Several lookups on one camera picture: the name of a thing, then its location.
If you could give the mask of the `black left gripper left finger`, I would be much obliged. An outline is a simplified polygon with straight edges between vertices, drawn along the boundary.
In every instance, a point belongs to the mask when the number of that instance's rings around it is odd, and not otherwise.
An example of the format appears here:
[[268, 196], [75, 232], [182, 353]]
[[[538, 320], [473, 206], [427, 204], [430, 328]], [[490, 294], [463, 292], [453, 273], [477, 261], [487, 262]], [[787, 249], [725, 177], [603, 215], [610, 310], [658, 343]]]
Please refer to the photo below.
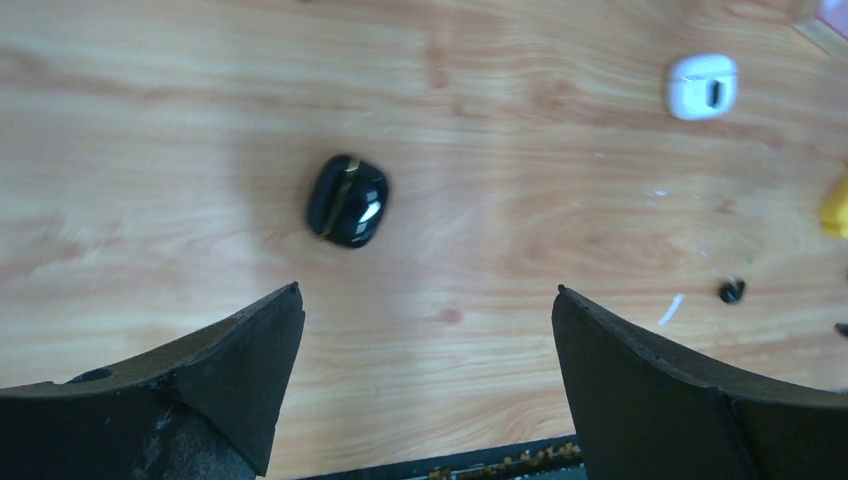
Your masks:
[[267, 473], [305, 325], [300, 287], [65, 383], [1, 392], [5, 479]]

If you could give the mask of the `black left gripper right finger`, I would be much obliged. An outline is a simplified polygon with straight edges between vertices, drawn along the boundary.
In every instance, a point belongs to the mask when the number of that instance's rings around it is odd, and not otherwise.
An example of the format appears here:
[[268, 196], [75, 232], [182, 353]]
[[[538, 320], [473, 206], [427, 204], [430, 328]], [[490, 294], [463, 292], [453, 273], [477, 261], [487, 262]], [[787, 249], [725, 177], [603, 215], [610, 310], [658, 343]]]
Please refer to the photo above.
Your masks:
[[560, 287], [552, 328], [592, 479], [843, 479], [847, 397], [715, 360]]

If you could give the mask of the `white gold earbud charging case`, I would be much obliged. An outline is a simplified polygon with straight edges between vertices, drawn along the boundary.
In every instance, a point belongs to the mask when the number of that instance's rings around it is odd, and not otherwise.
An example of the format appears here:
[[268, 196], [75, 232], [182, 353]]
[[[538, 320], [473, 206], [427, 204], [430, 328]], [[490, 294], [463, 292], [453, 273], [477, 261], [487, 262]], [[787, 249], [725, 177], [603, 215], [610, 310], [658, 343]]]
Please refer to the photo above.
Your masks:
[[702, 53], [682, 58], [670, 66], [665, 100], [672, 117], [704, 121], [728, 113], [739, 91], [739, 70], [731, 57]]

